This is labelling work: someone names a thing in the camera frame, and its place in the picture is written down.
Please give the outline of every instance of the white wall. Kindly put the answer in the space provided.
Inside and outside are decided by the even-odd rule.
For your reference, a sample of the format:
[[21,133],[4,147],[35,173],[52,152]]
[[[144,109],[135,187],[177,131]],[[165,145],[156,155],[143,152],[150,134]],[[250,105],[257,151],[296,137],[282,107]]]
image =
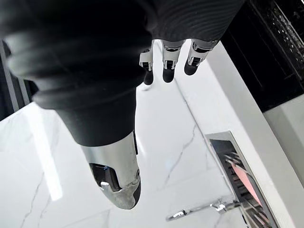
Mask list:
[[304,95],[264,113],[304,186]]

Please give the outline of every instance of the marble vein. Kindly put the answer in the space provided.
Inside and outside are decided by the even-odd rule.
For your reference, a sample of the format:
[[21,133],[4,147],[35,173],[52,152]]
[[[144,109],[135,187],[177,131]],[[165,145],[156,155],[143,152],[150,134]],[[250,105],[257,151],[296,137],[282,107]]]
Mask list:
[[219,223],[221,222],[222,218],[223,218],[224,214],[220,214],[219,215],[219,219],[217,220],[217,222],[214,224],[214,228],[217,228],[219,226]]
[[38,221],[38,228],[40,228],[40,221],[41,221],[41,219],[42,219],[44,213],[47,211],[47,208],[48,208],[48,206],[50,205],[51,201],[52,201],[52,200],[51,200],[51,196],[49,195],[49,196],[48,196],[48,199],[47,199],[47,203],[45,204],[44,208],[42,209],[42,211],[41,211],[41,213],[40,213],[39,221]]
[[32,198],[31,204],[30,204],[30,210],[29,210],[28,213],[25,214],[25,216],[24,216],[24,218],[23,218],[23,220],[22,220],[22,223],[21,223],[21,225],[20,225],[20,228],[22,228],[22,227],[24,226],[24,223],[25,223],[27,217],[28,217],[28,216],[32,213],[32,211],[33,211],[34,202],[35,202],[35,199],[36,199],[36,197],[37,197],[37,195],[38,195],[40,186],[42,185],[43,179],[44,179],[44,173],[42,173],[42,176],[41,176],[41,178],[40,178],[39,184],[38,184],[37,187],[36,187],[34,196],[33,196],[33,198]]
[[179,154],[176,162],[172,165],[172,167],[171,167],[171,169],[170,169],[170,171],[169,171],[169,173],[167,175],[167,178],[165,180],[164,186],[167,185],[167,183],[168,183],[168,181],[170,179],[170,175],[172,174],[172,172],[174,171],[174,169],[176,168],[176,166],[179,164],[179,162],[181,160],[181,157],[184,154],[185,149],[187,149],[192,144],[192,142],[194,140],[194,137],[195,137],[195,129],[196,128],[197,128],[197,125],[195,124],[194,127],[193,127],[193,129],[192,129],[192,137],[191,137],[191,139],[188,142],[186,142],[183,145],[182,150],[181,150],[181,152],[180,152],[180,154]]

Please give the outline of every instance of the robotic hand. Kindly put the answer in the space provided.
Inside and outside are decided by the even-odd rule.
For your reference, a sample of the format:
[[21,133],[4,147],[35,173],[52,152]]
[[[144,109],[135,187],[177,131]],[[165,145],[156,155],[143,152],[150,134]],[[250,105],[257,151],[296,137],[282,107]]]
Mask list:
[[33,100],[54,109],[80,144],[97,186],[133,208],[141,177],[134,132],[136,87],[153,82],[154,39],[171,82],[191,38],[193,75],[244,0],[0,0],[0,37],[11,72],[36,83]]

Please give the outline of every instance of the glossy floor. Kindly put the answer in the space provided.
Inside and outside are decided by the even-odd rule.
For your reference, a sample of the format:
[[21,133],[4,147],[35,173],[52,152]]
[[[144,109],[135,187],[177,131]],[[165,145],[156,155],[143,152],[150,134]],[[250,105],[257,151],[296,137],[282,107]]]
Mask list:
[[176,83],[162,82],[161,60],[156,46],[154,83],[137,93],[138,205],[115,208],[57,114],[31,103],[0,122],[1,228],[245,227],[238,209],[165,221],[232,194]]

